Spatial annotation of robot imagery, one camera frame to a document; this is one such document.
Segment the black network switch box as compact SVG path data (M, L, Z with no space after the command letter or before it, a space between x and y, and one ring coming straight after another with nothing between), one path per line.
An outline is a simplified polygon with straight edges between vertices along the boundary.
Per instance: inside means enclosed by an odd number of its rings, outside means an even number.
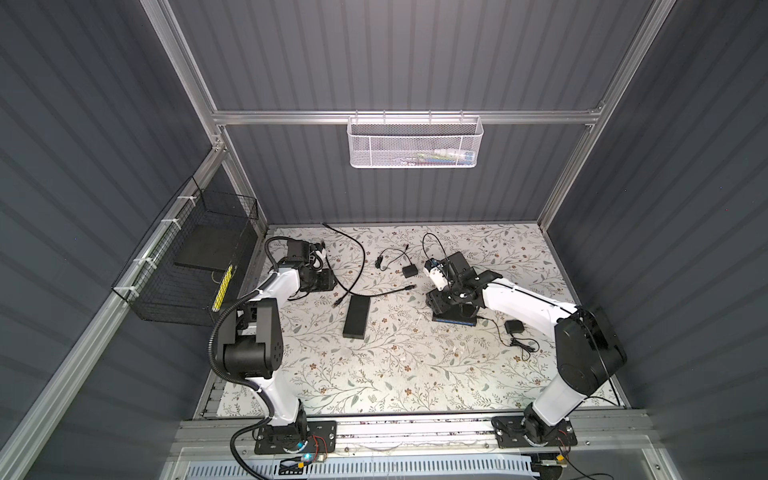
M465 315L461 309L458 309L449 310L445 313L434 313L432 320L434 322L474 327L477 325L478 318L476 313Z

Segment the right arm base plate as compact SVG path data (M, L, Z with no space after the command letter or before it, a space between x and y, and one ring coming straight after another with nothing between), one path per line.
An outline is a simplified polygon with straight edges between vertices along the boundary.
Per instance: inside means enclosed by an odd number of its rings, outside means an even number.
M500 448L570 448L578 444L575 431L567 419L555 426L527 416L495 416L490 422Z

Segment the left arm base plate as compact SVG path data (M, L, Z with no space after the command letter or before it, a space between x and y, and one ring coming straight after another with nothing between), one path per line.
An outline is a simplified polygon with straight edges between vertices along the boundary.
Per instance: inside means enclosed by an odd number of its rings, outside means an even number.
M254 453L277 454L328 454L335 451L338 423L336 421L300 421L287 426L266 426L258 429Z

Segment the black power adapter with cable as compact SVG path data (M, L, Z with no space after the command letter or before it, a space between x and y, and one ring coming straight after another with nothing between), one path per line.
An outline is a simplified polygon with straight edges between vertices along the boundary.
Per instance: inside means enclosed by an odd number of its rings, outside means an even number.
M491 336L496 338L504 347L518 348L520 350L516 356L518 361L528 362L534 354L541 350L538 340L524 336L526 330L520 320L505 320L503 324L500 324L496 319L478 316L478 321L484 327L491 326Z

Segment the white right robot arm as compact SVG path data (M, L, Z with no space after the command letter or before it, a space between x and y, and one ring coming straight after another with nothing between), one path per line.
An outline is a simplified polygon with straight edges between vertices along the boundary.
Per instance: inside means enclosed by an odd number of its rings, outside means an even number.
M524 410L515 430L533 446L552 442L567 417L627 362L626 351L604 312L560 302L525 289L501 274L478 273L456 252L429 258L425 274L435 288L426 302L434 317L459 314L466 306L500 312L550 338L555 345L557 375Z

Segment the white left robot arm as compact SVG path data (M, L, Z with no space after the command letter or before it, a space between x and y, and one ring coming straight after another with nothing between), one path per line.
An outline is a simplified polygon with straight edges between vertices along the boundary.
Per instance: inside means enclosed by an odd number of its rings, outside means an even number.
M259 427L264 438L298 451L306 445L310 429L302 402L278 373L284 355L279 309L300 292L333 290L335 279L324 267L327 251L323 241L284 240L287 253L280 260L269 251L270 243L265 243L271 263L268 277L220 314L207 355L218 377L251 389L264 403L265 423Z

